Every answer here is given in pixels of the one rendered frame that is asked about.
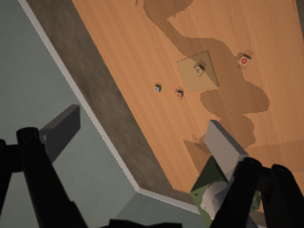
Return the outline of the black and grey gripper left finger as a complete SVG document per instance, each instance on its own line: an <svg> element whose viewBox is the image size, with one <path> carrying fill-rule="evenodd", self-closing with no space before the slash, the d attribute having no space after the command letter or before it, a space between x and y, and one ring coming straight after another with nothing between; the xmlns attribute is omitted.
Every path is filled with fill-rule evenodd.
<svg viewBox="0 0 304 228"><path fill-rule="evenodd" d="M80 106L72 104L40 130L16 131L18 144L0 139L0 216L11 174L24 172L39 228L88 228L52 166L80 128Z"/></svg>

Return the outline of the tan flat mat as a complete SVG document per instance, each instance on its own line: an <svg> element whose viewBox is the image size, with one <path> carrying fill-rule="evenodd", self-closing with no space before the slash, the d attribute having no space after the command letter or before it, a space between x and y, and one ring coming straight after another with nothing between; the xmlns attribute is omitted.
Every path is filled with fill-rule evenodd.
<svg viewBox="0 0 304 228"><path fill-rule="evenodd" d="M205 70L198 75L194 70L202 65ZM177 62L187 93L219 87L208 51Z"/></svg>

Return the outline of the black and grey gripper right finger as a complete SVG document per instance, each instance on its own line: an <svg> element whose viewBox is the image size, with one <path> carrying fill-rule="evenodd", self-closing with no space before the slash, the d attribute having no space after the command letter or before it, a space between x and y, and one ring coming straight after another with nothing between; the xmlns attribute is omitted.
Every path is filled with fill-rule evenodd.
<svg viewBox="0 0 304 228"><path fill-rule="evenodd" d="M304 196L287 167L268 168L250 158L217 120L209 120L204 142L232 182L209 228L246 228L255 191L261 195L267 228L304 228Z"/></svg>

